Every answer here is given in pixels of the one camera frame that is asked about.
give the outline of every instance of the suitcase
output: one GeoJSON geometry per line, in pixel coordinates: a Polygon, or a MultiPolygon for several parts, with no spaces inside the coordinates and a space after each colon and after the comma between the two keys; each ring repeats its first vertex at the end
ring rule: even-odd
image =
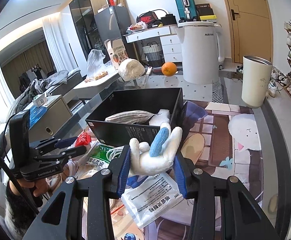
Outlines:
{"type": "Polygon", "coordinates": [[[180,23],[199,20],[194,0],[175,0],[175,2],[179,11],[180,23]]]}

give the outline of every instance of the gray refrigerator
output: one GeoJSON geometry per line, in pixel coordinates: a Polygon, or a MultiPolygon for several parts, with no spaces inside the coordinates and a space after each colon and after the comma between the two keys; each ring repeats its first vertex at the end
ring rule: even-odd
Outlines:
{"type": "Polygon", "coordinates": [[[106,40],[122,39],[129,58],[137,59],[132,43],[127,43],[123,35],[131,25],[131,19],[126,7],[111,6],[94,16],[102,43],[106,40]]]}

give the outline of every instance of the human hand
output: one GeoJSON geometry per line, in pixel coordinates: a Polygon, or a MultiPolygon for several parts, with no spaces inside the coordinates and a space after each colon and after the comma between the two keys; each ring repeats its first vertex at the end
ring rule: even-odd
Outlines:
{"type": "Polygon", "coordinates": [[[147,142],[139,143],[136,138],[130,140],[131,166],[129,177],[135,175],[154,176],[172,167],[175,154],[181,142],[182,129],[175,127],[171,132],[171,127],[168,123],[163,123],[160,128],[164,127],[168,128],[169,136],[162,145],[160,155],[156,157],[150,156],[150,146],[147,142]]]}
{"type": "MultiPolygon", "coordinates": [[[[36,181],[26,181],[24,178],[18,179],[18,182],[21,187],[24,188],[33,188],[36,189],[33,191],[33,195],[38,197],[44,193],[46,193],[50,189],[50,185],[47,183],[46,179],[38,179],[36,181]]],[[[12,181],[9,181],[10,189],[14,195],[20,196],[19,191],[16,189],[12,181]]]]}

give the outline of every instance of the white electric kettle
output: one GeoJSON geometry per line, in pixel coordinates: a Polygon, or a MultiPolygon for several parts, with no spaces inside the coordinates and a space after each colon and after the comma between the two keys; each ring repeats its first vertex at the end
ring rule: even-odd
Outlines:
{"type": "Polygon", "coordinates": [[[221,25],[211,22],[179,23],[176,33],[182,50],[185,81],[206,85],[219,80],[219,65],[224,61],[221,25]]]}

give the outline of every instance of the silver screw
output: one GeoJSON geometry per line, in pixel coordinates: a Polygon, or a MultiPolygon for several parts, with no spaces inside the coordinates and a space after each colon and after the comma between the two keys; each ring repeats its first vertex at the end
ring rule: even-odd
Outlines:
{"type": "Polygon", "coordinates": [[[67,184],[71,184],[72,182],[74,182],[74,177],[67,177],[67,178],[65,179],[65,182],[66,182],[67,184]]]}
{"type": "Polygon", "coordinates": [[[193,172],[194,174],[201,175],[203,173],[203,170],[196,168],[193,170],[193,172]]]}
{"type": "Polygon", "coordinates": [[[236,176],[231,176],[230,181],[233,183],[237,183],[239,181],[239,179],[236,176]]]}
{"type": "Polygon", "coordinates": [[[108,175],[110,173],[110,170],[109,169],[103,169],[101,170],[101,174],[102,175],[108,175]]]}

